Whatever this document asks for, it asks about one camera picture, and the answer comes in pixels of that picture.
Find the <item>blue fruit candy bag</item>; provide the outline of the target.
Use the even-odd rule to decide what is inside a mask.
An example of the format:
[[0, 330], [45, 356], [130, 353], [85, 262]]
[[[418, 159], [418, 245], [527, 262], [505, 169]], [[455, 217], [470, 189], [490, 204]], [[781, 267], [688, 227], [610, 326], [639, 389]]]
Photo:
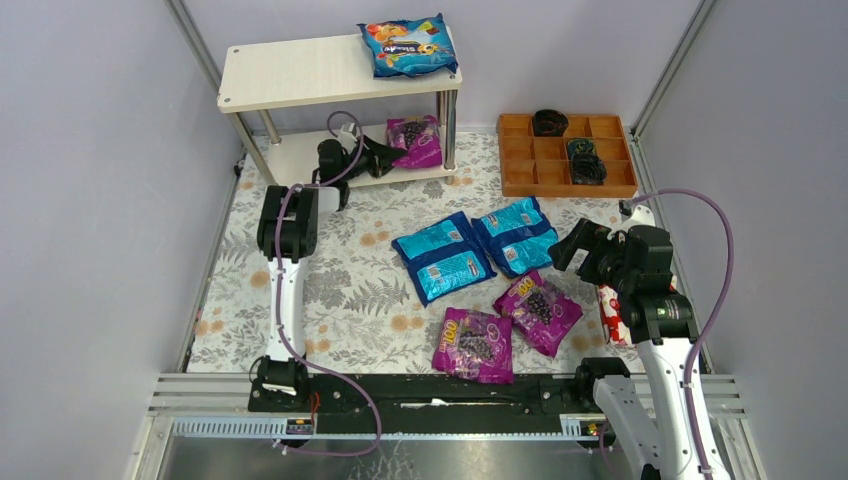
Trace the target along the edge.
[[416, 78], [441, 70], [455, 75], [459, 62], [442, 13], [418, 20], [359, 23], [373, 59], [373, 76]]

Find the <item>white two-tier shelf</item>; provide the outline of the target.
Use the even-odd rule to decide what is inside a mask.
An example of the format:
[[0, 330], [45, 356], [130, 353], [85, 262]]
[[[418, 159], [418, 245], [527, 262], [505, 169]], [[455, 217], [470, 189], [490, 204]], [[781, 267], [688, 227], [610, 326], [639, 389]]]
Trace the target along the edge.
[[291, 107], [435, 94], [442, 160], [426, 169], [393, 170], [379, 183], [446, 178], [457, 173], [456, 102], [460, 72], [441, 69], [417, 78], [376, 78], [373, 58], [361, 36], [348, 34], [238, 45], [228, 49], [218, 108], [229, 116], [259, 114], [268, 132], [268, 153], [253, 154], [269, 184], [307, 182], [317, 166], [317, 146], [330, 138], [327, 127], [289, 137], [278, 134], [271, 111]]

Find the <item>purple candy bag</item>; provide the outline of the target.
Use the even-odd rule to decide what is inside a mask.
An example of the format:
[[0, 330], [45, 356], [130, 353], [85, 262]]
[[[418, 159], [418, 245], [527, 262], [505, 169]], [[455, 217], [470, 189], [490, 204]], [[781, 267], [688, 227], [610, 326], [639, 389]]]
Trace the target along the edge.
[[463, 380], [512, 384], [511, 320], [476, 310], [447, 308], [431, 366]]
[[392, 165], [405, 169], [426, 169], [442, 164], [440, 127], [433, 115], [387, 120], [388, 145], [406, 153]]
[[540, 354], [555, 358], [561, 342], [583, 316], [581, 306], [537, 270], [517, 278], [493, 303], [494, 310]]

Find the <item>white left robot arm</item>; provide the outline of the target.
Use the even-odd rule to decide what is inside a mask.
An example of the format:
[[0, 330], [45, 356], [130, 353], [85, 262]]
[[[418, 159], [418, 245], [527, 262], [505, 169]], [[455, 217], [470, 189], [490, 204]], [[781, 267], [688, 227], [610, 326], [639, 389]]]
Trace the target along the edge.
[[307, 395], [304, 277], [317, 247], [319, 217], [345, 209], [352, 179], [362, 173], [384, 176], [407, 150], [364, 136], [351, 148], [324, 140], [317, 153], [318, 167], [309, 183], [269, 186], [264, 197], [256, 237], [270, 272], [271, 326], [253, 381], [257, 398]]

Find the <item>black coiled belt bottom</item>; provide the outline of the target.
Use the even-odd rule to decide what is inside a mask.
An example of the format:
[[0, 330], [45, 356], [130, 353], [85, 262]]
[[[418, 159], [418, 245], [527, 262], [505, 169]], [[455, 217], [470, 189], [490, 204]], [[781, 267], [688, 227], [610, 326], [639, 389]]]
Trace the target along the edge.
[[593, 153], [578, 153], [570, 160], [571, 178], [576, 185], [603, 185], [607, 169], [599, 156]]

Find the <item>blue candy bag left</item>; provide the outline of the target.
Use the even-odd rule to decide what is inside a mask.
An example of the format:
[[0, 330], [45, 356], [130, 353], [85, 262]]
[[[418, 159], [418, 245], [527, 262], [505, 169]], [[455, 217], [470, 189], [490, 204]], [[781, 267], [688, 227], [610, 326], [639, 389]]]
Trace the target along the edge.
[[391, 241], [419, 302], [435, 300], [496, 277], [487, 253], [463, 211]]

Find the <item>red floral cloth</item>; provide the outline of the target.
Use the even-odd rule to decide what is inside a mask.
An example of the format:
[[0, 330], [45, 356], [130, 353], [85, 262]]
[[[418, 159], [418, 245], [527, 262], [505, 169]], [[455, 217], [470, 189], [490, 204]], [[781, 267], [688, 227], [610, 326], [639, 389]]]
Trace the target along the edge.
[[[648, 300], [663, 299], [679, 294], [677, 286], [677, 277], [673, 275], [667, 292], [635, 294], [628, 304], [630, 306], [636, 306], [637, 302], [640, 301], [644, 306], [647, 306]], [[637, 341], [632, 338], [631, 330], [623, 320], [624, 315], [621, 310], [622, 297], [612, 287], [607, 285], [599, 286], [596, 291], [599, 302], [599, 316], [605, 341], [613, 346], [634, 347]]]

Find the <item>black coiled belt top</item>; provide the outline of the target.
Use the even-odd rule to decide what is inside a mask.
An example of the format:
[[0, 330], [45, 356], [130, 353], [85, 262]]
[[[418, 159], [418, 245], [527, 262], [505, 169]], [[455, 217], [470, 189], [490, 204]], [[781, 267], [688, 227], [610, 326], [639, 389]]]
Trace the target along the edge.
[[541, 109], [531, 118], [533, 135], [535, 137], [562, 137], [570, 125], [569, 118], [554, 109]]

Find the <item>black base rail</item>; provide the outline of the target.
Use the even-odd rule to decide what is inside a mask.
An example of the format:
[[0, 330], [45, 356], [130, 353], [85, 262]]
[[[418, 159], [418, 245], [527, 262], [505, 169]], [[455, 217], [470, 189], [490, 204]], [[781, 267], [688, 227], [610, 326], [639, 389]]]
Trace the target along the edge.
[[548, 434], [562, 415], [598, 415], [586, 373], [481, 384], [437, 374], [310, 374], [289, 395], [253, 381], [251, 413], [303, 414], [320, 434]]

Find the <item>dark coiled belt middle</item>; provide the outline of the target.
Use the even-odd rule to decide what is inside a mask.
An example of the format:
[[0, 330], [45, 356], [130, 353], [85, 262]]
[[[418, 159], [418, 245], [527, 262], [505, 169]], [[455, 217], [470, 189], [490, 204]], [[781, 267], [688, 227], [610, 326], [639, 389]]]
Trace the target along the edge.
[[597, 149], [591, 138], [573, 138], [565, 143], [566, 153], [569, 159], [576, 155], [596, 155]]

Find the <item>wooden compartment tray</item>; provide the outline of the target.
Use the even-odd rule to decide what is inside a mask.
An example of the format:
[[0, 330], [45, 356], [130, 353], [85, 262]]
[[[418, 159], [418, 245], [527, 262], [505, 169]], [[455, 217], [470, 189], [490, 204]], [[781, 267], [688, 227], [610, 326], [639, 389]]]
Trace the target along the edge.
[[[639, 187], [622, 121], [616, 115], [566, 114], [568, 126], [557, 136], [534, 132], [533, 116], [502, 114], [497, 133], [502, 193], [507, 197], [609, 198], [633, 196]], [[590, 184], [573, 166], [576, 142], [589, 142], [606, 176]]]

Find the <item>black coiled belt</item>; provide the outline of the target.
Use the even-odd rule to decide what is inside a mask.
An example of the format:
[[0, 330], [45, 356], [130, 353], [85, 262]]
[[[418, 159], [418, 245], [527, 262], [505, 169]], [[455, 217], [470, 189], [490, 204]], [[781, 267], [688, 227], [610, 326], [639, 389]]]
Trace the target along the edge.
[[599, 156], [593, 153], [578, 153], [570, 160], [571, 178], [576, 185], [603, 185], [607, 169]]
[[569, 118], [554, 109], [541, 109], [531, 118], [533, 135], [535, 137], [562, 137], [570, 125]]

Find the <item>purple candy bag bottom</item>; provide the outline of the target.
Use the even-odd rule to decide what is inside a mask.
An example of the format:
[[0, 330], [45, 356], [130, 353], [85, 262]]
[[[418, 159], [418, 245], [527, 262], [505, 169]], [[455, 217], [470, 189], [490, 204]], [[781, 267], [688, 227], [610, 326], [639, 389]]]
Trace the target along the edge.
[[447, 308], [431, 366], [463, 380], [512, 384], [511, 320], [476, 310]]

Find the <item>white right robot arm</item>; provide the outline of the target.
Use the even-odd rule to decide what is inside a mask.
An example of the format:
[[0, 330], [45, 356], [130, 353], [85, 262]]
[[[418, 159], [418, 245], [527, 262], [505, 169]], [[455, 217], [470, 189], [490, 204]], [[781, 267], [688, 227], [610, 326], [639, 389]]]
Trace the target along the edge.
[[579, 278], [617, 293], [649, 383], [652, 414], [639, 403], [621, 360], [588, 358], [577, 370], [583, 399], [606, 416], [632, 476], [729, 478], [703, 397], [693, 309], [671, 287], [669, 233], [650, 225], [614, 232], [581, 219], [549, 254], [554, 267], [564, 270], [579, 250], [586, 253]]

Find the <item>blue candy bag right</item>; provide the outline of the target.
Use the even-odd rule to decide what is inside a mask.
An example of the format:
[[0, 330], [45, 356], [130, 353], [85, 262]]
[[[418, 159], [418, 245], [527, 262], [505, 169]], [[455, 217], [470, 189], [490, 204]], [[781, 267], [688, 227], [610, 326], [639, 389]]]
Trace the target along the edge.
[[486, 253], [509, 278], [553, 263], [548, 250], [559, 237], [534, 196], [472, 218], [471, 226]]

